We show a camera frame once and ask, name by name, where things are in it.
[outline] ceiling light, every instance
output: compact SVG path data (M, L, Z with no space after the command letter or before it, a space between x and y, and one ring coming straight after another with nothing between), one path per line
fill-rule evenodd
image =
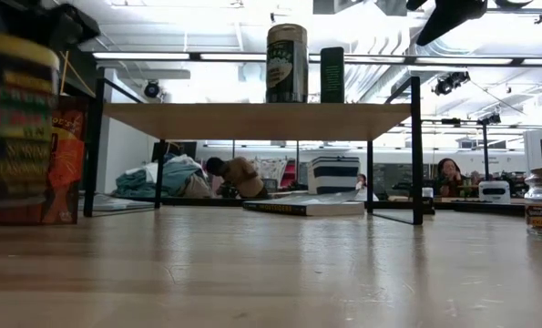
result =
M426 66L409 66L409 71L414 72L466 72L466 67L426 67Z
M523 66L531 66L531 65L542 66L542 58L528 58L528 59L525 59L522 62L522 65Z
M239 62L264 62L266 54L201 54L201 60L211 61L239 61Z
M398 64L404 62L404 57L345 55L344 60L346 64Z
M427 65L459 65L459 66L475 66L475 65L507 65L511 64L510 58L487 58L487 57L419 57L416 59L416 64Z
M140 52L96 52L100 60L189 60L189 54L181 53L140 53Z

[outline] man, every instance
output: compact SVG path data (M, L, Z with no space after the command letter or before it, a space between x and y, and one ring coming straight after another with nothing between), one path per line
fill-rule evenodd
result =
M210 158L206 162L206 171L229 182L238 190L241 198L262 200L269 197L258 173L245 158L238 157L226 162Z

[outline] person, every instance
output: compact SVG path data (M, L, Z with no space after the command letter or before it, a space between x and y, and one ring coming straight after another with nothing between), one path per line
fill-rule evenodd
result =
M366 183L366 181L368 180L368 178L366 178L365 174L358 174L358 179L357 179L357 183L355 184L355 189L356 190L364 190L366 187L368 187L368 184Z
M452 159L441 159L438 162L436 177L436 193L442 197L459 197L463 185L461 169Z
M231 184L244 199L262 200L269 198L261 177L245 158L238 157L229 161L213 157L206 162L206 171L222 177Z

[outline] spotlight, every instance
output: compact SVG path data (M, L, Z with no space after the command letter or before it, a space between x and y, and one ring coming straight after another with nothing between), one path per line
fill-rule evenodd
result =
M461 87L462 84L471 80L468 72L454 72L446 77L439 77L436 80L436 87L433 92L437 95L448 95L453 89Z
M159 88L159 81L153 80L147 82L147 86L144 90L145 96L150 98L156 98L158 97L159 92L161 92L161 88Z
M479 118L477 120L478 125L491 125L491 124L499 124L501 123L501 117L499 116L499 113L492 113L484 118Z

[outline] wooden table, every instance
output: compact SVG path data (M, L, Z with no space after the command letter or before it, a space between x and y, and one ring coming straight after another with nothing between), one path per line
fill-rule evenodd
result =
M522 219L414 227L220 208L0 227L0 328L542 328Z

